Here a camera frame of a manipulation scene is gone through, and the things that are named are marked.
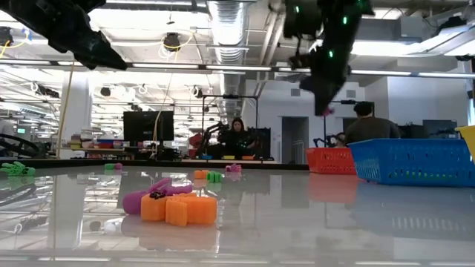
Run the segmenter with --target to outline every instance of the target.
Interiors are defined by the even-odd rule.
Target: person
[[[7,134],[9,136],[15,136],[15,128],[13,127],[13,123],[7,121],[6,119],[0,120],[0,134]],[[8,142],[11,145],[15,144],[16,142],[11,139],[3,139],[2,141]],[[7,149],[0,145],[0,156],[8,156]]]
[[[358,120],[348,126],[345,131],[345,142],[360,142],[375,138],[401,138],[399,128],[389,119],[375,118],[373,116],[373,104],[359,102],[353,110]]]
[[[228,155],[235,155],[241,158],[252,154],[251,149],[255,146],[255,141],[249,144],[249,135],[244,129],[244,122],[240,118],[234,118],[231,124],[231,130],[226,137],[226,152]]]

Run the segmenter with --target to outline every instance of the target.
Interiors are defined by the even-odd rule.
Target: blue plastic crate
[[[463,140],[373,139],[350,144],[358,177],[386,185],[475,187]]]

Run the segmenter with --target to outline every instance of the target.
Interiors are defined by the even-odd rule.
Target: yellow bin
[[[462,135],[465,143],[467,143],[468,150],[473,158],[475,158],[475,125],[455,128]]]

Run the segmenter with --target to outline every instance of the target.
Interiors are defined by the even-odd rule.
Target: doorway
[[[282,117],[282,164],[306,164],[309,147],[309,118]]]

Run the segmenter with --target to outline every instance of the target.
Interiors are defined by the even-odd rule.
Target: man
[[[370,102],[359,102],[353,110],[358,120],[345,133],[345,142],[360,142],[375,138],[400,138],[399,128],[389,119],[375,118]]]
[[[15,136],[15,128],[13,127],[13,123],[7,121],[6,119],[0,119],[0,134],[8,134],[10,136]],[[15,144],[16,141],[11,139],[3,139],[5,142],[10,144]],[[7,151],[4,147],[0,145],[0,157],[7,156]]]

